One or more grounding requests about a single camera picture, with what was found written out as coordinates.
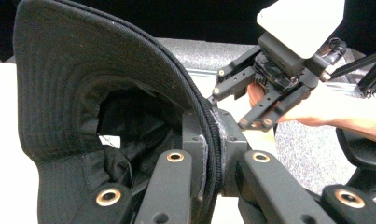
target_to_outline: human hand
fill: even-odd
[[[247,92],[251,107],[256,105],[264,96],[264,90],[255,83],[247,87]],[[332,111],[331,108],[341,100],[340,97],[319,81],[318,86],[311,91],[310,96],[286,112],[278,122],[297,120],[308,126],[329,124],[334,120],[334,112],[336,112]]]

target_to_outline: forearm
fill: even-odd
[[[376,141],[376,100],[342,97],[333,99],[326,124],[356,132]]]

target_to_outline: skin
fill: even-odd
[[[256,84],[249,85],[247,92],[251,106],[264,96],[263,89]],[[345,96],[329,90],[322,82],[310,97],[285,113],[278,122],[290,120],[308,126],[331,125],[376,141],[376,100]]]

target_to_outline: black hat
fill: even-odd
[[[126,21],[63,0],[22,1],[13,41],[19,135],[39,172],[39,223],[130,223],[120,212],[128,202],[98,206],[97,195],[146,183],[162,152],[181,149],[187,112],[207,145],[192,220],[211,221],[221,186],[218,128],[165,47]],[[117,143],[103,145],[104,135]]]

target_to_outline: clothing label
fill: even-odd
[[[112,135],[98,135],[103,145],[120,148],[120,137]]]

